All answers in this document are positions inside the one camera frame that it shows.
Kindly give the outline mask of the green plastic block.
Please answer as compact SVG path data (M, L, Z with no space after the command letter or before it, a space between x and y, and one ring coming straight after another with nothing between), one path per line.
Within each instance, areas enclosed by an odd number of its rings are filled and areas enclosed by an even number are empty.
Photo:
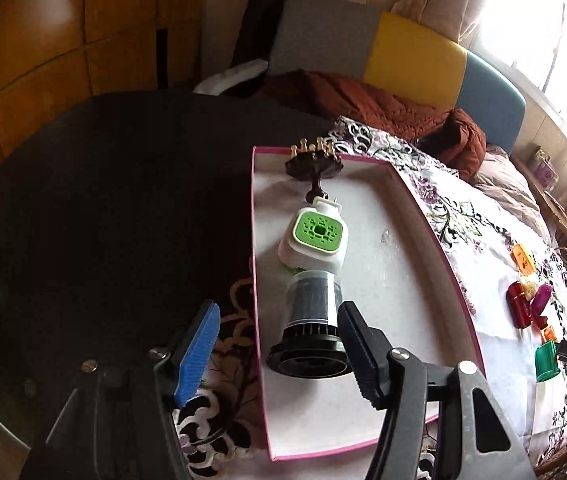
M560 374L557 344L547 340L535 350L535 373L537 382L547 382Z

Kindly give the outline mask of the red puzzle block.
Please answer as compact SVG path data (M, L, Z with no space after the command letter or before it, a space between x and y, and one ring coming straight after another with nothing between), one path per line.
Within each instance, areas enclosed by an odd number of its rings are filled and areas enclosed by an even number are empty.
M547 318L545 315L534 315L533 321L539 330L545 330L548 326Z

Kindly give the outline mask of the black and clear cylinder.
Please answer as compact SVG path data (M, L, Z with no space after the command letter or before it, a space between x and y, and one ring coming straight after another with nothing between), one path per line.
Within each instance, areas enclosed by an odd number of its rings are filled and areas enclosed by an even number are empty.
M285 293L282 339L268 353L274 372L302 379L326 379L352 372L338 329L343 302L340 278L325 270L295 274Z

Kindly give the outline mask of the magenta perforated mushroom toy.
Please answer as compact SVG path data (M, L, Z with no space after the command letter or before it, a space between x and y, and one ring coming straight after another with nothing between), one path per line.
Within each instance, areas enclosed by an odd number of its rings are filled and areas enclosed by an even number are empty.
M541 316L551 296L553 296L553 286L547 283L539 285L535 295L530 300L531 313L534 316Z

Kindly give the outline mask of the red metallic capsule bottle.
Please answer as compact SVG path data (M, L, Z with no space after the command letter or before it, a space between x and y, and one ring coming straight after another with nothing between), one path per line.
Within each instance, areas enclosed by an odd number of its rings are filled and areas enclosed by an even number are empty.
M532 324L532 313L525 290L519 281L511 283L506 290L506 301L512 323L518 330L524 330Z

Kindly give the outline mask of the yellow carved oval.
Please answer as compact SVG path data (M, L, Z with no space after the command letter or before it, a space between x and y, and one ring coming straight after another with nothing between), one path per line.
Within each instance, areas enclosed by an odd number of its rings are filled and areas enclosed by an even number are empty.
M538 291L538 284L530 280L521 280L521 287L527 301L532 301Z

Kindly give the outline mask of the orange plastic clip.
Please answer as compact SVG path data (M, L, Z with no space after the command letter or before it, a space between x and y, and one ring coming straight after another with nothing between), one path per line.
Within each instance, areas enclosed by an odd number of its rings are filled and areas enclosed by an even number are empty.
M530 276L536 273L535 261L523 245L513 245L510 249L510 255L521 275Z

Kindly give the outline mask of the brown pinecone ornament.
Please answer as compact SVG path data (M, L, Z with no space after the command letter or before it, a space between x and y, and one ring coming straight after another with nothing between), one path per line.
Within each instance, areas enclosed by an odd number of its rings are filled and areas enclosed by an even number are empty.
M306 193L305 200L312 204L317 197L328 198L328 193L321 188L321 180L334 178L343 169L340 155L334 143L319 136L314 143L301 139L290 148L290 157L285 162L285 173L294 180L309 182L312 188Z

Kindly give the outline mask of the wooden side table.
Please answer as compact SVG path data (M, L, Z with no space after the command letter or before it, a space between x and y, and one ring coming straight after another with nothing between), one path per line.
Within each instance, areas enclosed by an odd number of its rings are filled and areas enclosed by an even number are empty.
M518 159L515 155L511 155L510 160L515 165L515 168L523 174L526 181L529 182L529 187L539 208L541 208L541 213L545 214L545 216L553 222L557 231L567 241L567 215L561 209L559 203L541 187L541 184L535 178L533 172L525 166L525 163L521 159Z

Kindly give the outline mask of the pink shallow cardboard box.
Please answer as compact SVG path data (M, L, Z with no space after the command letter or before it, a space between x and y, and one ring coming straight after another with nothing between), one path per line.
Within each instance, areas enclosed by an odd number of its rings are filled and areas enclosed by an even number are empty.
M292 278L277 255L308 188L285 173L284 148L255 148L252 160L253 278L258 356L282 339ZM483 363L477 333L448 258L413 193L388 162L344 156L323 186L342 206L349 245L343 297L395 347L426 363ZM268 454L274 462L329 456L377 442L383 414L353 375L297 379L261 367Z

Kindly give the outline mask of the purple box on side table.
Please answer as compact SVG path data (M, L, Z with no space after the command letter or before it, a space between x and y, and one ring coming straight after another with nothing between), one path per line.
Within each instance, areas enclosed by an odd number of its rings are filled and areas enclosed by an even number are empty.
M550 156L540 146L529 159L529 169L545 191L551 192L559 181L559 174L553 168Z

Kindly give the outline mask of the mauve duvet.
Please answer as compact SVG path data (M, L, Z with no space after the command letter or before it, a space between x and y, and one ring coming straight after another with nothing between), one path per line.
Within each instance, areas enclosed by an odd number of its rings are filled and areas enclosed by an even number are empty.
M502 148L492 144L487 146L483 162L470 183L551 244L548 226L529 182Z

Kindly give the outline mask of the rust brown quilted jacket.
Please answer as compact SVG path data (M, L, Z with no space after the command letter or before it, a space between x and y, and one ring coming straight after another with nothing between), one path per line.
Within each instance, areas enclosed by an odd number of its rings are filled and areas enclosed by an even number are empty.
M470 181L486 154L483 130L464 110L419 104L371 84L333 73L293 70L267 76L254 93L301 112L347 117L407 141Z

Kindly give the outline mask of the multicolour headboard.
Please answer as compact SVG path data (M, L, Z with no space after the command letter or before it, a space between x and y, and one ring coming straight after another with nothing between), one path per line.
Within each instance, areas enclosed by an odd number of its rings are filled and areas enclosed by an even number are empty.
M391 12L346 0L287 0L268 73L315 70L355 78L420 104L458 107L510 153L521 92L474 53Z

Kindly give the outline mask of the black rolled mat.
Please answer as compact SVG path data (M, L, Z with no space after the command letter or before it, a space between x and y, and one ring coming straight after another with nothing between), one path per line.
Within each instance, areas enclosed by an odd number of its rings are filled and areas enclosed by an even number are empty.
M284 6L285 0L248 0L230 66L270 59Z

